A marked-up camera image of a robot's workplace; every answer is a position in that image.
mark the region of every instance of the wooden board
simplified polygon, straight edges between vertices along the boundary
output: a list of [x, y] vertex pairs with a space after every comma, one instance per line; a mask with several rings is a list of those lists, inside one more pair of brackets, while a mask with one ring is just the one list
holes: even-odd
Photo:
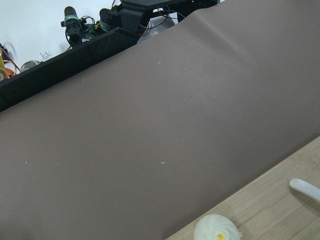
[[205, 215], [229, 218], [243, 240], [320, 239], [320, 204], [289, 187], [293, 178], [320, 187], [320, 137], [219, 203], [167, 240], [192, 240]]

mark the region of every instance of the wood grain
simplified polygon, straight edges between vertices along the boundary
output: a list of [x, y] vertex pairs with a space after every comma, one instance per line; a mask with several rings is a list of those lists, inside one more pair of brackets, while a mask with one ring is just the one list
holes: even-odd
[[229, 218], [243, 240], [320, 239], [320, 204], [289, 187], [293, 178], [320, 187], [320, 137], [166, 240], [192, 240], [205, 215]]

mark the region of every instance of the white plastic piece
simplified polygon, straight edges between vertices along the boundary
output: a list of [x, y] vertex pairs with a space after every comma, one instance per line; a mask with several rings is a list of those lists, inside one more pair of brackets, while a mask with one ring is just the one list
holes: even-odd
[[240, 240], [241, 236], [232, 221], [218, 214], [201, 218], [193, 232], [193, 240]]
[[289, 183], [290, 187], [320, 202], [320, 189], [298, 178]]

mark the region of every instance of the white handle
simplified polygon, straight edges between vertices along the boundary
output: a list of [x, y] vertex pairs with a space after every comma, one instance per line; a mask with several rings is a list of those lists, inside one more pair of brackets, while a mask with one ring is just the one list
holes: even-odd
[[320, 202], [320, 189], [298, 178], [289, 183], [290, 187]]

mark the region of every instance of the wooden cutting board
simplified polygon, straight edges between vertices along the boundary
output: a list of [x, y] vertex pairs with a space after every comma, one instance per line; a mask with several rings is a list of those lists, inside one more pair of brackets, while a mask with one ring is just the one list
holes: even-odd
[[243, 240], [320, 239], [320, 204], [289, 187], [291, 179], [320, 188], [320, 137], [219, 203], [167, 240], [192, 240], [205, 215], [229, 218]]

